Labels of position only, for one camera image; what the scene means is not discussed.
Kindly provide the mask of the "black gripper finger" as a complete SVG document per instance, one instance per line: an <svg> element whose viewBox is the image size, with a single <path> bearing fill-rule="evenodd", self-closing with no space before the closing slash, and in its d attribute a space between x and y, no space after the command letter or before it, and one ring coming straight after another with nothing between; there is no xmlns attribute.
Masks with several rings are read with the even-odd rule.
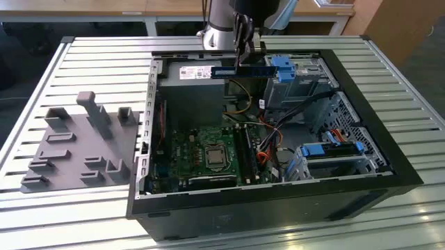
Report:
<svg viewBox="0 0 445 250"><path fill-rule="evenodd" d="M261 41L261 34L255 32L253 38L246 42L243 64L255 64L266 55L266 45Z"/></svg>
<svg viewBox="0 0 445 250"><path fill-rule="evenodd" d="M234 13L234 48L235 67L239 67L250 55L253 38L253 19L247 15Z"/></svg>

